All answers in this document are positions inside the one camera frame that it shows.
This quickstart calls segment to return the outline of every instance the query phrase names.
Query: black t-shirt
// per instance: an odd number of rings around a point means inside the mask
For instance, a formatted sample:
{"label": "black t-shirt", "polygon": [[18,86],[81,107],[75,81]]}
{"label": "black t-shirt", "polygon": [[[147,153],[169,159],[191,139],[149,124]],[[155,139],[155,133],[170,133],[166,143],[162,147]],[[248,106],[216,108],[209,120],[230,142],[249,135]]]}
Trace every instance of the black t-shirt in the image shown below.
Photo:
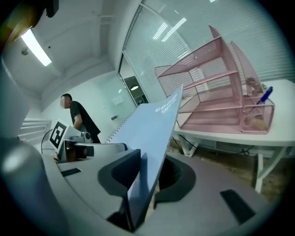
{"label": "black t-shirt", "polygon": [[80,114],[83,125],[85,126],[88,133],[92,135],[98,135],[100,133],[100,130],[97,128],[93,120],[88,115],[87,111],[79,102],[72,101],[70,105],[70,110],[73,124],[75,123],[75,116]]}

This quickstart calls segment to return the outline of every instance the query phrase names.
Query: window blinds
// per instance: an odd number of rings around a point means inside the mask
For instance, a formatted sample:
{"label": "window blinds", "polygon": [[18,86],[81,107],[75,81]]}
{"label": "window blinds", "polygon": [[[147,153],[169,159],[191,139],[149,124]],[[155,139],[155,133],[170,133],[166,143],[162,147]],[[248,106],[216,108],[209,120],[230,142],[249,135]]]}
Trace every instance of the window blinds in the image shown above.
{"label": "window blinds", "polygon": [[[171,26],[159,16],[143,8],[126,40],[124,54],[150,102],[165,98],[154,72],[155,67],[173,65],[189,53],[187,46],[175,33],[167,38],[170,30]],[[194,71],[192,77],[194,81],[204,78],[199,70]]]}
{"label": "window blinds", "polygon": [[212,39],[211,24],[226,43],[239,46],[261,81],[295,82],[293,53],[271,16],[255,1],[145,0],[144,4],[172,26],[186,18],[177,31],[192,50]]}

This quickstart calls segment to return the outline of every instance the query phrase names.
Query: cable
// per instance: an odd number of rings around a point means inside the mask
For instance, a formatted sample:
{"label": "cable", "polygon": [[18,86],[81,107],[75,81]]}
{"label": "cable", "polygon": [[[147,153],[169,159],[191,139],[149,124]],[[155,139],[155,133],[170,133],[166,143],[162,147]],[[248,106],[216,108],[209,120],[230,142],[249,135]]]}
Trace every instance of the cable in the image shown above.
{"label": "cable", "polygon": [[185,137],[183,137],[182,135],[179,135],[181,136],[186,142],[188,142],[190,145],[192,145],[195,149],[197,149],[190,141],[188,141]]}
{"label": "cable", "polygon": [[[182,135],[179,135],[179,136],[181,136],[185,141],[187,141],[190,145],[192,145],[193,147],[195,147],[191,142],[189,142],[185,137],[183,137]],[[255,145],[252,145],[251,147],[249,147],[246,151],[242,148],[242,151],[241,152],[239,152],[239,153],[233,153],[232,155],[237,155],[237,154],[241,154],[241,153],[243,153],[245,156],[249,156],[250,155],[250,153],[249,153],[249,150],[251,149],[251,148],[253,148]]]}
{"label": "cable", "polygon": [[[173,136],[172,136],[173,138]],[[175,143],[177,144],[177,146],[179,146],[179,144],[176,142],[175,138],[173,138],[173,140],[175,141]],[[181,149],[181,147],[179,146],[179,148]]]}
{"label": "cable", "polygon": [[42,149],[42,145],[43,145],[43,140],[44,140],[44,138],[45,138],[45,136],[46,136],[46,134],[43,136],[43,138],[42,138],[42,141],[41,141],[41,153],[43,154],[43,149]]}
{"label": "cable", "polygon": [[251,147],[249,147],[246,151],[242,148],[242,151],[241,151],[241,152],[239,152],[239,153],[233,153],[232,155],[236,155],[236,154],[244,153],[245,156],[249,156],[249,155],[250,155],[249,150],[250,150],[251,148],[253,148],[253,147],[254,147],[254,145],[252,145]]}

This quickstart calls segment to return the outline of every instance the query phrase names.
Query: black slot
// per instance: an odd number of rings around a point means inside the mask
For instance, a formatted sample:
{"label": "black slot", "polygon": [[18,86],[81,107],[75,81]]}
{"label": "black slot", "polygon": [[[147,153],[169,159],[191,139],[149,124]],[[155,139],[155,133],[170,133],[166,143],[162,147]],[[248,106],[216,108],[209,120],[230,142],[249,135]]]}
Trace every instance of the black slot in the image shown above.
{"label": "black slot", "polygon": [[229,189],[220,192],[220,194],[240,224],[243,224],[255,215],[255,212],[234,190]]}
{"label": "black slot", "polygon": [[63,177],[66,177],[66,176],[73,175],[73,174],[76,174],[79,172],[81,172],[81,171],[78,168],[74,168],[74,169],[70,169],[67,171],[61,171],[60,173]]}
{"label": "black slot", "polygon": [[195,183],[196,175],[189,165],[166,155],[159,177],[160,191],[155,195],[154,208],[158,203],[181,200]]}

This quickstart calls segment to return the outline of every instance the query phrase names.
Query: ceiling light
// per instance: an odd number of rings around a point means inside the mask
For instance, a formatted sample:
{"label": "ceiling light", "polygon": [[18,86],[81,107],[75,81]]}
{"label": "ceiling light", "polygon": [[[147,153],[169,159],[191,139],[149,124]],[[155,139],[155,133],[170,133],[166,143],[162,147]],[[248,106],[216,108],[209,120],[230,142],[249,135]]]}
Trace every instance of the ceiling light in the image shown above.
{"label": "ceiling light", "polygon": [[41,63],[45,66],[51,63],[50,58],[43,51],[42,47],[38,43],[37,39],[33,35],[31,29],[25,32],[22,36],[24,43],[28,46],[28,48],[32,51],[32,53],[41,61]]}
{"label": "ceiling light", "polygon": [[138,88],[137,85],[133,85],[133,86],[131,87],[131,90],[133,91],[133,90],[135,90],[135,89],[137,89],[137,88]]}
{"label": "ceiling light", "polygon": [[166,42],[167,39],[184,23],[186,22],[186,18],[182,18],[171,30],[168,31],[162,42]]}
{"label": "ceiling light", "polygon": [[163,33],[163,31],[167,28],[167,26],[168,25],[166,23],[162,23],[157,33],[153,36],[153,39],[158,39],[160,35]]}

